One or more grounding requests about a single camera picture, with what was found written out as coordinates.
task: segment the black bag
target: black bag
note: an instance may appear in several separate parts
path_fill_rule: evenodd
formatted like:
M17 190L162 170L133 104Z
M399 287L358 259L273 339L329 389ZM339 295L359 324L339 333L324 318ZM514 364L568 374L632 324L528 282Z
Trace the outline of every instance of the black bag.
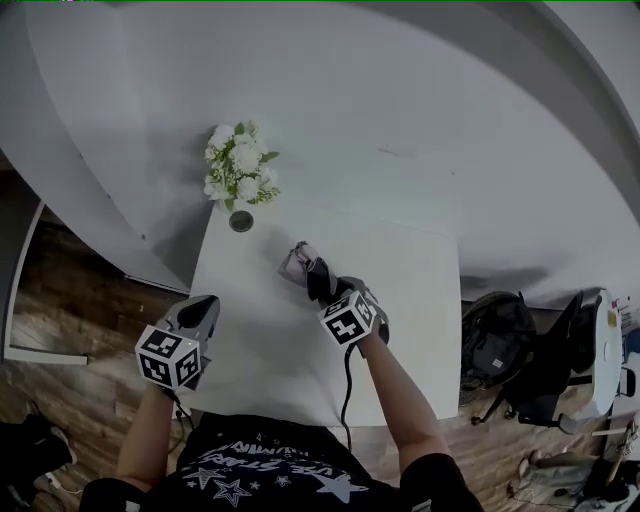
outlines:
M512 378L525 363L535 335L521 294L493 292L474 302L462 317L461 392Z

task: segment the star print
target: star print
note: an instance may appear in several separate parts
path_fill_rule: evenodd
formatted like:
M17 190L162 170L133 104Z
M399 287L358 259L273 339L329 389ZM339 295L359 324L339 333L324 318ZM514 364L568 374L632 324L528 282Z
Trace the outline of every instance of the star print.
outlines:
M198 480L200 480L200 490L204 490L205 485L207 485L207 482L209 482L210 478L227 478L224 475L221 475L217 469L214 470L209 470L209 469L203 469L203 468L198 468L198 472L197 473L191 473L190 475L187 476L183 476L183 479L185 478L198 478Z
M320 493L331 493L336 498L338 498L342 503L349 503L351 499L352 492L362 492L368 491L368 487L363 487L361 485L352 485L351 484L351 475L340 475L338 478L327 478L322 475L311 475L318 480L320 480L324 487L321 487L316 492Z
M289 481L288 476L279 476L276 478L276 481L273 483L276 485L279 485L280 487L284 487L285 485L290 484L291 482Z
M216 493L213 499L215 500L219 498L227 498L227 500L229 500L229 503L233 505L233 508L236 508L238 506L238 500L241 496L251 496L251 494L244 489L240 489L239 479L235 482L231 482L230 484L226 482L218 482L217 480L214 480L214 482L220 490Z

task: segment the forearm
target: forearm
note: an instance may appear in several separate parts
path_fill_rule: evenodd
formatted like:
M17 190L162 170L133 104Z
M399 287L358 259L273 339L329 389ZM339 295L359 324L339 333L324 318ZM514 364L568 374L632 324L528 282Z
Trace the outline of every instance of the forearm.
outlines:
M449 454L433 409L387 345L377 334L371 334L359 346L367 358L389 431L400 451L401 469L427 453Z
M120 449L116 478L148 491L166 476L172 411L172 400L150 385Z

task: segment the flower bouquet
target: flower bouquet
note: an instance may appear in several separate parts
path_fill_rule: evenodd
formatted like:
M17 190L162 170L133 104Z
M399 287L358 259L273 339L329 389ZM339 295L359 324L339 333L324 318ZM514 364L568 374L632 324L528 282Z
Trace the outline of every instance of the flower bouquet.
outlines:
M235 128L217 126L204 150L210 167L204 193L228 211L234 211L237 199L249 204L273 201L280 193L275 186L278 175L267 162L278 154L267 150L253 121L238 123Z

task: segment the small glass vase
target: small glass vase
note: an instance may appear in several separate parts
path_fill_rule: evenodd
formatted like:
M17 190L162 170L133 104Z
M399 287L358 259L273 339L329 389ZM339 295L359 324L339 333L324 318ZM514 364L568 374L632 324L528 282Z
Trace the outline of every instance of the small glass vase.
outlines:
M215 208L223 213L232 214L236 211L235 199L216 199Z

